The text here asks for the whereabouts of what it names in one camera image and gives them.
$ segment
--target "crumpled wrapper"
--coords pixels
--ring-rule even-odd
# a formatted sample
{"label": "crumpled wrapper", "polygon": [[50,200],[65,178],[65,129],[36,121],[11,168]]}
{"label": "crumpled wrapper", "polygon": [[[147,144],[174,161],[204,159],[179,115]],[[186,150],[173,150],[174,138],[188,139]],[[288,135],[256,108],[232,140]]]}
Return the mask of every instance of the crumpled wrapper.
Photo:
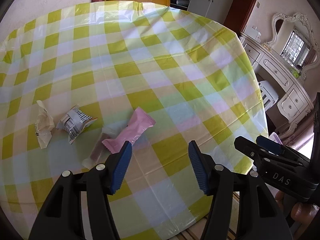
{"label": "crumpled wrapper", "polygon": [[131,116],[128,125],[115,139],[104,139],[103,145],[108,148],[111,153],[118,153],[125,141],[129,141],[132,145],[149,127],[156,124],[156,121],[148,115],[142,108],[138,107]]}
{"label": "crumpled wrapper", "polygon": [[97,118],[86,115],[79,109],[79,106],[76,105],[60,119],[56,128],[67,131],[69,134],[69,143],[72,144],[78,135],[96,120]]}
{"label": "crumpled wrapper", "polygon": [[37,100],[39,106],[39,113],[37,121],[35,123],[36,127],[36,136],[41,149],[44,149],[48,146],[49,141],[52,138],[51,130],[54,128],[54,122],[51,115],[48,114],[47,109],[45,108],[42,101]]}

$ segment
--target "yellow-green checkered pattern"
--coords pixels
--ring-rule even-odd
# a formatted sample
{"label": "yellow-green checkered pattern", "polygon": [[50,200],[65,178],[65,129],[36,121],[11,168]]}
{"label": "yellow-green checkered pattern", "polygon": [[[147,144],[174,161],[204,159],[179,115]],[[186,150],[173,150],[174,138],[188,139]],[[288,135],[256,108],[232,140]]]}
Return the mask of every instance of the yellow-green checkered pattern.
{"label": "yellow-green checkered pattern", "polygon": [[[235,138],[267,135],[236,34],[186,11],[132,1],[75,5],[13,31],[0,43],[0,60],[0,205],[24,238],[60,174],[84,171],[102,128],[118,134],[138,106],[156,125],[135,143],[122,187],[109,198],[126,240],[168,239],[208,212],[189,141],[245,173],[252,162]],[[37,100],[55,123],[76,104],[98,120],[72,145],[53,131],[41,150]]]}

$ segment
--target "candy wrapper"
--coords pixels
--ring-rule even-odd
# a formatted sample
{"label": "candy wrapper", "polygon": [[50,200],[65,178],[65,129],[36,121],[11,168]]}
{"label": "candy wrapper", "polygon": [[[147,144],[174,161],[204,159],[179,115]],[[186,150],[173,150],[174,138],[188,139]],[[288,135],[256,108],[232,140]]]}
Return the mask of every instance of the candy wrapper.
{"label": "candy wrapper", "polygon": [[102,132],[96,145],[94,146],[92,152],[90,153],[90,156],[83,160],[82,166],[86,167],[87,169],[91,169],[98,163],[104,163],[106,161],[107,157],[111,153],[103,145],[102,141],[107,138],[110,138],[110,135]]}
{"label": "candy wrapper", "polygon": [[282,144],[282,141],[280,140],[279,136],[275,132],[270,134],[269,139],[276,143]]}
{"label": "candy wrapper", "polygon": [[79,109],[79,106],[74,106],[60,119],[56,128],[67,131],[69,134],[69,143],[72,144],[77,136],[96,120],[97,118],[92,118],[83,113]]}
{"label": "candy wrapper", "polygon": [[105,139],[102,141],[105,147],[111,153],[117,153],[121,150],[125,141],[131,142],[133,145],[142,133],[156,123],[145,111],[138,107],[127,125],[116,139]]}
{"label": "candy wrapper", "polygon": [[44,149],[48,146],[48,143],[51,140],[51,130],[54,128],[54,122],[52,116],[48,114],[48,111],[42,101],[37,100],[37,103],[39,106],[39,113],[37,122],[35,123],[36,136],[40,148]]}

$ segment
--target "white snack wrapper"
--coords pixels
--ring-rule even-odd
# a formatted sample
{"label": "white snack wrapper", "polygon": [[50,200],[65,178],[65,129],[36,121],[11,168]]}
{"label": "white snack wrapper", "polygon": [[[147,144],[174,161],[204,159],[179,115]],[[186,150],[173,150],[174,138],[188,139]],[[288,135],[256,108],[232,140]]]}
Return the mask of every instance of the white snack wrapper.
{"label": "white snack wrapper", "polygon": [[77,136],[96,120],[97,118],[86,115],[79,109],[79,106],[76,105],[60,119],[56,128],[67,131],[69,134],[69,143],[72,144]]}
{"label": "white snack wrapper", "polygon": [[41,149],[48,146],[49,141],[52,138],[51,130],[54,128],[54,122],[51,115],[48,114],[42,101],[37,100],[39,106],[39,113],[37,122],[35,123],[36,136]]}

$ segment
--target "shelf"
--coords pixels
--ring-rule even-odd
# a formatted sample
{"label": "shelf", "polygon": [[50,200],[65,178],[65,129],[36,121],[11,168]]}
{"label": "shelf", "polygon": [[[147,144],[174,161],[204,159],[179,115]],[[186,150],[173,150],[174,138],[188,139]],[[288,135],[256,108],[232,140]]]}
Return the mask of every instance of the shelf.
{"label": "shelf", "polygon": [[175,4],[175,3],[170,3],[170,6],[171,6],[171,7],[173,7],[172,5],[174,5],[174,6],[178,6],[178,7],[183,7],[183,8],[188,9],[188,7],[187,7],[187,6],[178,5],[178,4]]}

